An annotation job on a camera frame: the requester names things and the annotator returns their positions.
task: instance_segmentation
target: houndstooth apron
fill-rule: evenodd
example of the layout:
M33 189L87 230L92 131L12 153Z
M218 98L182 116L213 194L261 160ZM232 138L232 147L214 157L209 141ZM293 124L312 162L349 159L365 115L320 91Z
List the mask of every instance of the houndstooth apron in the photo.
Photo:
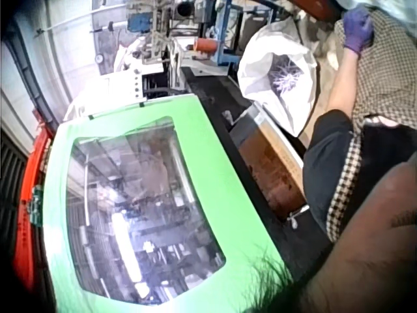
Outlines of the houndstooth apron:
M383 12L374 10L371 17L375 35L372 47L364 50L359 60L358 92L352 113L354 134L327 214L326 230L333 242L340 236L341 220L358 178L366 117L381 115L417 129L416 46L404 28ZM345 42L343 21L336 23L335 33L339 57Z

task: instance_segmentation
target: black cable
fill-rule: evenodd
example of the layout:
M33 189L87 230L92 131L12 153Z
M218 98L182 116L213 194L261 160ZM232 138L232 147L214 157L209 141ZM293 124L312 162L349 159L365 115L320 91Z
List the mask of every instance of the black cable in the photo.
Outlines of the black cable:
M148 90L143 91L144 95L149 95L152 93L171 93L173 95L185 95L188 92L185 90L176 90L176 89L167 88L167 87L158 87L158 88L153 88L153 89L148 89Z

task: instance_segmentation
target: purple glove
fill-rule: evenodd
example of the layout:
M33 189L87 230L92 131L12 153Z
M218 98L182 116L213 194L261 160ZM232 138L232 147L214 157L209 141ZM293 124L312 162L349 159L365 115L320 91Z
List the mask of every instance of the purple glove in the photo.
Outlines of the purple glove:
M346 35L344 47L360 55L373 37L373 23L369 12L361 5L347 11L343 17L343 26Z

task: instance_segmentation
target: skin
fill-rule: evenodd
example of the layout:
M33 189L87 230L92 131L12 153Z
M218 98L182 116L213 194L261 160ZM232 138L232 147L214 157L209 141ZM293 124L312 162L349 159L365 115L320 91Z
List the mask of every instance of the skin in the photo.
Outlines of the skin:
M327 111L341 110L352 118L358 81L359 56L350 49L343 50L343 59L330 93Z
M390 310L417 288L416 216L417 163L411 160L373 189L308 284L306 298L319 312Z

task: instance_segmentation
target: red machine frame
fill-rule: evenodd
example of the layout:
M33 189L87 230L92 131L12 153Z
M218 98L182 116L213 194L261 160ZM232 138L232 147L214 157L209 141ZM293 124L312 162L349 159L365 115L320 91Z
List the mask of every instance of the red machine frame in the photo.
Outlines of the red machine frame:
M29 221L27 206L32 199L32 189L38 184L42 160L46 152L46 145L53 138L45 126L36 137L33 152L29 155L25 174L23 176L22 190L18 207L18 231L16 236L16 249L13 267L22 284L29 291L35 286L35 261L33 255L33 230Z

